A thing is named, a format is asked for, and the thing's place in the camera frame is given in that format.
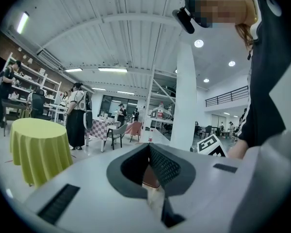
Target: brick wall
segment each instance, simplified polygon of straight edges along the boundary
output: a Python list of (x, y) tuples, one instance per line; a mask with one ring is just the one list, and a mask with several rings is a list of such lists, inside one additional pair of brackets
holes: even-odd
[[(50, 70), (47, 67), (41, 66), (39, 63), (37, 63), (35, 61), (35, 59), (28, 54), (26, 51), (22, 50), (21, 52), (18, 51), (19, 46), (13, 42), (11, 39), (9, 39), (8, 37), (6, 37), (2, 32), (0, 32), (0, 57), (4, 60), (7, 60), (10, 53), (13, 53), (13, 58), (20, 60), (21, 62), (23, 62), (25, 65), (27, 65), (27, 60), (29, 58), (33, 59), (33, 62), (31, 65), (28, 65), (31, 69), (38, 71), (38, 69), (43, 68), (45, 69), (45, 73), (48, 75), (48, 78), (60, 83), (62, 82), (61, 86), (60, 86), (60, 91), (64, 92), (64, 91), (68, 91), (71, 89), (72, 87), (72, 82), (70, 82), (69, 80), (65, 79), (64, 77), (62, 77), (61, 75), (59, 75), (58, 73)], [(45, 82), (45, 86), (53, 88), (53, 84), (49, 83), (49, 82)]]

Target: checkered tablecloth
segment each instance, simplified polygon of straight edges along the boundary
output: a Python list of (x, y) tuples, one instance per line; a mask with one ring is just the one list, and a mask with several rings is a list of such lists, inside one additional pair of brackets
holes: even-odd
[(119, 121), (116, 121), (116, 122), (105, 121), (104, 122), (103, 120), (93, 119), (93, 126), (90, 130), (86, 131), (86, 134), (99, 138), (103, 141), (106, 141), (108, 126), (116, 125), (118, 127), (120, 126), (120, 124), (121, 123)]

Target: ceiling light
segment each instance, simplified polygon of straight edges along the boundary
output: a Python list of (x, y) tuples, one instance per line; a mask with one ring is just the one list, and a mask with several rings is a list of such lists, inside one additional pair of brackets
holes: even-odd
[(126, 91), (117, 91), (118, 93), (124, 93), (124, 94), (129, 94), (129, 95), (135, 95), (134, 93), (132, 92), (126, 92)]
[(18, 27), (17, 27), (17, 30), (16, 30), (19, 34), (22, 33), (22, 31), (23, 31), (23, 29), (25, 27), (25, 24), (27, 22), (28, 17), (29, 17), (29, 15), (28, 15), (27, 12), (24, 12), (23, 15), (21, 16), (21, 19), (19, 21), (19, 24), (18, 24)]
[(99, 91), (105, 91), (106, 89), (103, 89), (103, 88), (94, 88), (92, 87), (93, 90), (99, 90)]
[(204, 42), (202, 40), (197, 40), (197, 41), (194, 42), (194, 45), (197, 48), (201, 48), (204, 45)]
[(103, 72), (127, 72), (125, 68), (98, 67), (98, 70)]
[(231, 61), (230, 63), (228, 63), (228, 65), (229, 65), (230, 67), (235, 66), (235, 61)]
[(83, 71), (83, 70), (81, 68), (65, 70), (65, 72), (80, 72), (80, 71)]

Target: black railing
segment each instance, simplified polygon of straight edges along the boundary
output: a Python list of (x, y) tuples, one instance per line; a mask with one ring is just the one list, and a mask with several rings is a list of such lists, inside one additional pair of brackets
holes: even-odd
[(206, 107), (212, 106), (212, 105), (217, 105), (220, 103), (232, 102), (232, 101), (235, 101), (238, 99), (246, 98), (248, 96), (249, 96), (248, 86), (244, 86), (242, 88), (238, 88), (236, 90), (226, 92), (222, 95), (205, 100)]

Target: yellow tablecloth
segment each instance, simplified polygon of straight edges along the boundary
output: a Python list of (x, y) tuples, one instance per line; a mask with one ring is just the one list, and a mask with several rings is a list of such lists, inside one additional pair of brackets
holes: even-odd
[(25, 182), (41, 186), (72, 165), (65, 127), (51, 121), (22, 118), (10, 137), (13, 163), (21, 165)]

